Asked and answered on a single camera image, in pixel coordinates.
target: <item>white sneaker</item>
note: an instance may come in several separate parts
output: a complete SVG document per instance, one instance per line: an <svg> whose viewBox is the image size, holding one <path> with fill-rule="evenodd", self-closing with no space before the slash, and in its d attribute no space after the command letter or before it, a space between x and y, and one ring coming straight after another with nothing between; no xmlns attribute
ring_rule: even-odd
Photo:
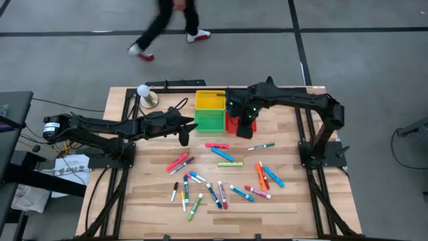
<svg viewBox="0 0 428 241"><path fill-rule="evenodd" d="M195 41L209 39L209 36L211 36L210 32L199 29L197 35L187 34L187 42L193 43Z"/></svg>
<svg viewBox="0 0 428 241"><path fill-rule="evenodd" d="M132 44L128 50L128 54L131 56L139 57L140 59L147 62L154 60L154 55L144 53L144 51L140 49L138 44Z"/></svg>

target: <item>white ball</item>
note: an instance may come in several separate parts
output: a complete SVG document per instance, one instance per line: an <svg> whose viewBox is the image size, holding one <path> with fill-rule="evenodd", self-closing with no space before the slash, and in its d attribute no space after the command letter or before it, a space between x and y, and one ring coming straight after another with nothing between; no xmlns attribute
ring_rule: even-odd
<svg viewBox="0 0 428 241"><path fill-rule="evenodd" d="M136 89L136 92L141 97L147 97L150 94L150 87L145 84L142 84Z"/></svg>

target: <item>green container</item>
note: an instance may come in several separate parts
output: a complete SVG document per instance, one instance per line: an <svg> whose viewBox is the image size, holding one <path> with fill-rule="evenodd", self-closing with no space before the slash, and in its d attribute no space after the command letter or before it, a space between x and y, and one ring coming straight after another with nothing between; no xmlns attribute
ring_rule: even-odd
<svg viewBox="0 0 428 241"><path fill-rule="evenodd" d="M198 132L222 132L225 130L224 110L195 110Z"/></svg>

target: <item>wooden table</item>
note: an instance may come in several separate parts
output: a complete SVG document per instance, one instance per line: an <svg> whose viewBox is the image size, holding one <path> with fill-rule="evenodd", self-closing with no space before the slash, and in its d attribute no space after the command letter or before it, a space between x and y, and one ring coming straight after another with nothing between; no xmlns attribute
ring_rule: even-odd
<svg viewBox="0 0 428 241"><path fill-rule="evenodd" d="M104 118L119 121L126 93L125 87L113 87L107 100ZM322 94L324 87L307 87L309 93ZM187 105L181 110L183 116L194 116L195 94L159 94L160 103L153 110L165 111L169 106L176 105L181 99L189 98ZM322 124L320 117L312 112L316 130ZM306 136L309 137L306 116L302 110L302 118ZM182 147L178 137L155 138L137 142L134 167L130 170L120 238L162 238L168 234L171 238L253 238L261 234L264 238L315 238L316 228L310 201L306 172L300 165L297 142L300 140L295 110L292 107L275 106L263 109L257 118L257 132L251 140L238 138L227 133L191 132L189 146ZM217 167L224 162L220 156L205 148L206 142L229 143L230 150L225 152L235 157L235 161L243 161L243 167ZM248 151L248 147L262 143L275 142L274 147L257 151ZM190 152L195 160L184 169L170 176L165 168L184 152ZM270 179L271 199L253 195L255 201L248 202L232 192L229 186L244 189L244 185L259 188L254 164L263 161L286 184L280 188ZM183 190L185 171L195 171L206 178L214 188L217 196L217 181L225 187L227 210L219 209L204 184L189 180L189 198L187 213L183 213L180 193ZM330 199L336 211L344 221L356 232L360 232L360 224L355 209L354 198L348 178L338 168L324 168ZM90 182L80 214L76 235L84 232L84 220L90 194L101 170L90 175ZM90 223L104 207L110 171L102 178L90 208ZM179 188L175 201L171 203L174 183ZM199 193L203 193L193 221L187 221L187 214ZM110 215L107 234L112 233L114 214ZM320 203L324 232L328 233L328 224L324 207Z"/></svg>

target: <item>blue marker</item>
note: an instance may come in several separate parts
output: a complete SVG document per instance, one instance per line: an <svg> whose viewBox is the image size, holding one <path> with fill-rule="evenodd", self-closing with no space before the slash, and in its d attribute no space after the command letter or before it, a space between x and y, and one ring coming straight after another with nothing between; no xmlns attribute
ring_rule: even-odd
<svg viewBox="0 0 428 241"><path fill-rule="evenodd" d="M207 181L205 178L201 177L200 175L197 175L195 172L190 171L189 173L192 177L196 177L197 179L199 179L201 181Z"/></svg>
<svg viewBox="0 0 428 241"><path fill-rule="evenodd" d="M263 167L263 169L265 170L265 172L276 182L278 183L278 185L280 187L285 187L286 184L284 184L280 178L278 178L277 176L275 176L275 174L268 168L268 167Z"/></svg>
<svg viewBox="0 0 428 241"><path fill-rule="evenodd" d="M246 194L245 192L237 189L236 187L234 187L233 185L230 185L230 189L232 189L232 191L234 191L235 193L238 193L239 195L241 195L242 197L244 197L245 199L247 199L250 202L254 202L254 197L251 197L250 195Z"/></svg>
<svg viewBox="0 0 428 241"><path fill-rule="evenodd" d="M217 196L214 193L213 188L211 187L211 184L207 183L207 187L211 195L213 196L214 202L217 204L217 207L221 208L220 200L217 198Z"/></svg>
<svg viewBox="0 0 428 241"><path fill-rule="evenodd" d="M215 148L215 147L212 147L212 148L211 148L211 150L212 150L214 153L216 153L216 154L218 154L218 155L222 156L223 158L225 158L225 159L226 159L226 160L228 160L228 161L233 161L233 160L234 160L234 158L233 158L232 156L229 156L228 154L224 153L223 151L220 151L219 149L217 149L217 148Z"/></svg>
<svg viewBox="0 0 428 241"><path fill-rule="evenodd" d="M191 161L193 161L194 157L191 157L189 160L185 161L181 166L179 166L178 168L176 168L174 171L172 171L169 175L172 175L174 173L176 173L178 170L182 169L183 167L185 167L187 164L189 164Z"/></svg>

